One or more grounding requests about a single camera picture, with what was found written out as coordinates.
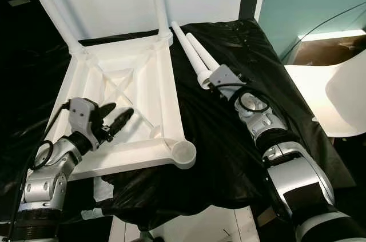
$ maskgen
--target white plastic chair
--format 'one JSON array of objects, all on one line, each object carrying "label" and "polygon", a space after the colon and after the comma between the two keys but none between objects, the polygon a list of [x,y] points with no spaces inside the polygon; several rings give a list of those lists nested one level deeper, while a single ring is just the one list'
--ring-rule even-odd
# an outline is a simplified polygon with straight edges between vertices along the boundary
[{"label": "white plastic chair", "polygon": [[366,50],[332,66],[285,66],[328,137],[366,132]]}]

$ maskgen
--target white floor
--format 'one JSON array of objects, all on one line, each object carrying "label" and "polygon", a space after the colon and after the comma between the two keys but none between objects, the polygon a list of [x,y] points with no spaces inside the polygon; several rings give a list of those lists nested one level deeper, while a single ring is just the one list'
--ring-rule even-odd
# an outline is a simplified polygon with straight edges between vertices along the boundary
[{"label": "white floor", "polygon": [[[210,206],[194,216],[178,216],[150,233],[165,242],[259,242],[250,207]],[[131,242],[139,236],[136,225],[113,217],[109,242]]]}]

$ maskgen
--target cylindrical tube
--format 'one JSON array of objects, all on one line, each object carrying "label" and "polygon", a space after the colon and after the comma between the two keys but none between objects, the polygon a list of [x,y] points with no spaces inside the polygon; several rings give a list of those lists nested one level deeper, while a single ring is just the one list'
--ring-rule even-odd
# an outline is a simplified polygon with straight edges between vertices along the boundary
[{"label": "cylindrical tube", "polygon": [[58,32],[62,36],[63,40],[69,47],[71,54],[83,51],[83,46],[76,40],[71,30],[69,29],[64,18],[58,11],[53,0],[39,0],[46,10],[48,16],[51,18],[53,24],[57,28]]},{"label": "cylindrical tube", "polygon": [[173,43],[173,35],[169,29],[168,18],[166,16],[165,1],[164,0],[154,0],[156,16],[159,25],[159,38],[168,38],[169,44]]},{"label": "cylindrical tube", "polygon": [[201,43],[193,36],[192,33],[187,33],[187,39],[194,47],[198,55],[201,57],[202,61],[205,63],[207,68],[214,72],[220,65],[216,60],[208,53],[208,51],[201,45]]},{"label": "cylindrical tube", "polygon": [[172,22],[172,28],[176,33],[178,40],[181,43],[184,52],[189,59],[190,64],[197,74],[198,83],[203,89],[208,89],[209,77],[212,72],[208,70],[206,65],[202,62],[200,56],[198,56],[197,52],[190,44],[181,28],[178,26],[177,22]]}]

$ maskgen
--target black cloth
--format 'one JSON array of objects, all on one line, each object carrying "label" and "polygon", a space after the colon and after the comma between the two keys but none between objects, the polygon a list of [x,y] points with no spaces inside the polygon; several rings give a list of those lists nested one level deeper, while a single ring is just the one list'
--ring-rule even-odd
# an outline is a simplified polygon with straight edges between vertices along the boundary
[{"label": "black cloth", "polygon": [[[195,23],[182,27],[191,32],[206,47],[220,64],[227,64],[234,72],[241,73],[286,111],[291,130],[300,137],[310,154],[328,175],[335,188],[354,186],[354,181],[342,160],[333,149],[320,125],[312,122],[313,114],[287,75],[263,31],[253,19],[226,23]],[[156,34],[156,31],[131,33],[82,41],[95,45],[105,42],[122,41]],[[95,207],[102,208],[104,215],[117,215],[123,221],[138,224],[141,230],[152,229],[177,215],[192,215],[209,205],[225,208],[242,208],[254,201],[267,203],[262,184],[260,155],[253,141],[237,117],[231,105],[220,100],[210,91],[202,90],[197,77],[181,47],[174,37],[170,47],[176,82],[182,124],[186,139],[195,144],[197,161],[194,167],[180,170],[174,165],[163,165],[130,172],[110,174],[102,179],[114,185],[113,198],[96,203],[93,199],[93,180],[69,182],[64,207],[64,222],[81,219],[80,211]],[[65,62],[69,62],[66,49],[54,52],[60,68],[58,75],[47,81],[42,80],[40,91],[62,81]],[[42,70],[50,68],[37,63]],[[47,117],[46,112],[26,115],[34,117],[36,123]],[[22,149],[33,142],[31,133],[22,134],[21,127],[12,133],[13,141],[7,146],[8,159],[17,164],[17,158],[26,156]],[[0,168],[0,205],[3,199],[11,200],[14,187],[15,168]]]}]

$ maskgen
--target black tarp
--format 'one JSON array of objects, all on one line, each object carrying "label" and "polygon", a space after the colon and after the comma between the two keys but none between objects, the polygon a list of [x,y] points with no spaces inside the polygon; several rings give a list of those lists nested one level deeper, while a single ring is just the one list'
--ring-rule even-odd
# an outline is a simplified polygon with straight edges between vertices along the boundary
[{"label": "black tarp", "polygon": [[[276,100],[291,118],[293,132],[302,138],[335,188],[354,186],[347,168],[320,125],[312,122],[313,114],[254,20],[196,23],[182,29],[193,33],[220,64],[227,64]],[[153,34],[156,31],[85,40],[82,44]],[[170,53],[185,136],[197,148],[196,164],[188,170],[164,165],[103,176],[103,180],[114,185],[114,193],[112,199],[98,203],[93,199],[92,179],[70,182],[64,221],[79,220],[81,210],[97,207],[102,208],[104,215],[117,215],[123,221],[138,224],[140,229],[151,229],[174,216],[198,213],[208,205],[241,208],[254,201],[266,203],[260,157],[237,113],[224,100],[199,87],[177,38]],[[32,59],[33,55],[25,52],[23,56]],[[0,167],[0,220],[9,218],[15,173],[44,128],[69,56],[67,49],[59,46],[34,56],[31,66],[26,65],[28,61],[24,58],[24,65],[12,62],[7,65],[7,71],[18,72],[20,68],[31,81],[24,81],[19,75],[23,83],[18,85],[15,94],[19,102],[16,104],[18,121],[10,128],[4,122],[1,126],[7,130],[9,143],[0,154],[2,165],[6,161],[6,166]],[[22,94],[29,97],[24,100]],[[28,102],[32,105],[31,113],[22,110]],[[10,118],[9,110],[3,116]]]}]

